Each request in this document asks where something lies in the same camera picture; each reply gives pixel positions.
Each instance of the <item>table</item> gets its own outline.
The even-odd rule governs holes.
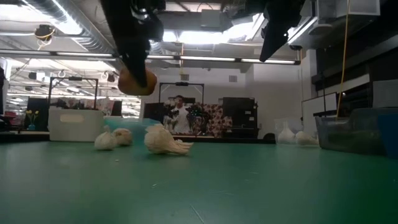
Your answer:
[[[0,223],[397,223],[398,161],[293,146],[0,144]]]

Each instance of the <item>green table surface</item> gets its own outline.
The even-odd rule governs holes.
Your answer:
[[[292,146],[0,144],[0,223],[398,223],[398,161]]]

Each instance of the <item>desk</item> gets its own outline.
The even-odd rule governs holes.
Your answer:
[[[383,223],[398,161],[293,146],[0,144],[0,223]]]

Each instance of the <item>orange object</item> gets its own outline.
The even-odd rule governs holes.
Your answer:
[[[157,77],[153,72],[149,71],[148,69],[146,69],[146,75],[147,75],[147,86],[141,87],[138,85],[134,77],[130,74],[129,70],[126,67],[124,67],[120,71],[120,77],[118,83],[119,90],[124,94],[133,95],[133,96],[151,95],[155,90]]]

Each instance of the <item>garlic bulb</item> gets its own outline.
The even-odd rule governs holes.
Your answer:
[[[278,136],[278,143],[280,144],[294,144],[295,134],[289,129],[287,122],[284,122],[284,129]]]
[[[129,146],[132,143],[132,134],[128,129],[118,128],[113,131],[112,135],[116,138],[119,146]]]
[[[307,146],[307,145],[314,145],[317,146],[319,145],[319,141],[314,139],[313,137],[309,136],[303,131],[299,131],[296,134],[296,143],[301,146]]]
[[[181,140],[174,141],[170,131],[164,129],[163,125],[156,124],[146,129],[144,143],[148,150],[154,154],[174,153],[185,155],[189,152],[193,143],[185,143]]]
[[[95,139],[94,147],[98,150],[112,150],[118,145],[118,142],[111,134],[109,126],[105,126],[104,129],[105,132]]]

